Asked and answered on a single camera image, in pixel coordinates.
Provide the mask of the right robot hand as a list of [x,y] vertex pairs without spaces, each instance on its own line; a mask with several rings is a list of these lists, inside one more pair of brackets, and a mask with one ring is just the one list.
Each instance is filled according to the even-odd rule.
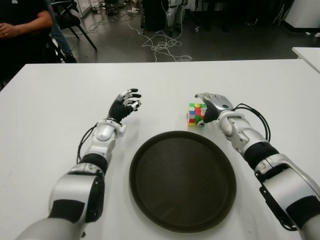
[[223,111],[232,111],[232,103],[223,95],[214,93],[197,93],[196,98],[201,99],[206,104],[206,111],[202,122],[204,124],[215,121]]

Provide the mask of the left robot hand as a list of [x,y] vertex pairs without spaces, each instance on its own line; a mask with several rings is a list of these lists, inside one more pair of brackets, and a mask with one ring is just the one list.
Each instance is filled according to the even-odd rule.
[[136,112],[141,106],[140,98],[137,88],[129,88],[120,93],[113,101],[109,112],[108,119],[113,119],[120,123],[122,119],[129,116],[132,112]]

